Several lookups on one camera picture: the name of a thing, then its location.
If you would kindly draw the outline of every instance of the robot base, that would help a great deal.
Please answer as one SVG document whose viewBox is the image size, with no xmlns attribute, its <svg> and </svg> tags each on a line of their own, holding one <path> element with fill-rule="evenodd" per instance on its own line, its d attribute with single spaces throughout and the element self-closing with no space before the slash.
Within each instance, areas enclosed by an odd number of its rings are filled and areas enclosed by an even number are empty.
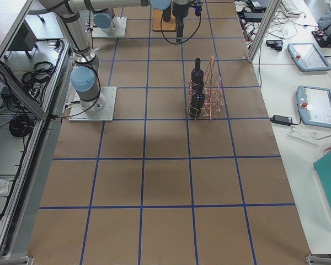
<svg viewBox="0 0 331 265">
<path fill-rule="evenodd" d="M 119 27 L 116 31 L 104 32 L 100 28 L 93 28 L 92 37 L 96 39 L 124 38 L 127 18 L 116 18 L 116 19 L 119 22 Z"/>
<path fill-rule="evenodd" d="M 68 118 L 69 121 L 112 121 L 114 116 L 116 90 L 116 87 L 101 87 L 100 94 L 105 98 L 104 107 L 94 111 L 86 111 L 77 116 L 70 117 Z M 77 93 L 74 100 L 79 100 Z M 75 115 L 83 111 L 84 109 L 81 105 L 76 104 L 72 106 L 70 115 Z"/>
</svg>

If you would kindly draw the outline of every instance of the copper wire rack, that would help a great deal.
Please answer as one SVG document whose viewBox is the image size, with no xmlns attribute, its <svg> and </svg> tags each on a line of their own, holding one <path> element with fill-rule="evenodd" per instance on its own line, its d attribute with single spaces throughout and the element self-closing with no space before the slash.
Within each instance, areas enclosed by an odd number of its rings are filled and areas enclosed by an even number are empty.
<svg viewBox="0 0 331 265">
<path fill-rule="evenodd" d="M 221 89 L 222 79 L 219 75 L 215 75 L 213 73 L 214 65 L 215 65 L 215 57 L 212 55 L 204 75 L 203 93 L 205 94 L 205 101 L 201 109 L 196 109 L 191 106 L 191 98 L 193 94 L 196 93 L 198 84 L 194 83 L 193 80 L 190 79 L 188 113 L 190 115 L 191 109 L 195 110 L 195 113 L 200 113 L 195 117 L 195 120 L 198 117 L 209 117 L 210 120 L 212 120 L 213 118 L 218 117 L 222 110 L 223 107 L 223 94 Z"/>
</svg>

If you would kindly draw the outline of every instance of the wine bottle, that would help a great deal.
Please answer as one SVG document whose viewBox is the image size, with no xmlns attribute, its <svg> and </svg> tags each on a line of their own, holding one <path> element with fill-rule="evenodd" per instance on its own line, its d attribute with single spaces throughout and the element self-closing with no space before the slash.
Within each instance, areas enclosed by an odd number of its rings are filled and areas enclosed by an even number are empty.
<svg viewBox="0 0 331 265">
<path fill-rule="evenodd" d="M 190 102 L 190 115 L 193 117 L 197 117 L 201 114 L 202 106 L 204 105 L 205 95 L 203 94 L 202 90 L 204 89 L 203 81 L 197 86 L 196 92 L 191 97 Z"/>
<path fill-rule="evenodd" d="M 200 82 L 204 81 L 204 72 L 203 70 L 201 70 L 200 65 L 201 65 L 200 58 L 196 58 L 195 68 L 191 71 L 191 81 L 192 81 L 191 86 L 196 86 Z"/>
</svg>

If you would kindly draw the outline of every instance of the white keyboard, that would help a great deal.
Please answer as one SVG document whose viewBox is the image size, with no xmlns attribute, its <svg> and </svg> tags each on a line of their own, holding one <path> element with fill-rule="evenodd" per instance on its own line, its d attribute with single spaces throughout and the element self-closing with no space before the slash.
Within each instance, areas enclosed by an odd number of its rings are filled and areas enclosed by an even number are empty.
<svg viewBox="0 0 331 265">
<path fill-rule="evenodd" d="M 303 13 L 297 8 L 293 0 L 281 0 L 280 7 L 287 17 L 299 17 Z"/>
</svg>

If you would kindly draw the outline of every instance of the tablet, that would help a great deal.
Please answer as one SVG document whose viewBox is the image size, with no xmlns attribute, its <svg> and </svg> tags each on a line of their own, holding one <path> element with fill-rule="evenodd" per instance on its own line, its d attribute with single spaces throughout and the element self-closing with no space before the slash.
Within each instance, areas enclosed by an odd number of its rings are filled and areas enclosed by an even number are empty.
<svg viewBox="0 0 331 265">
<path fill-rule="evenodd" d="M 287 49 L 301 71 L 331 70 L 331 65 L 315 43 L 289 43 Z"/>
<path fill-rule="evenodd" d="M 297 102 L 305 124 L 331 128 L 331 89 L 299 86 Z"/>
</svg>

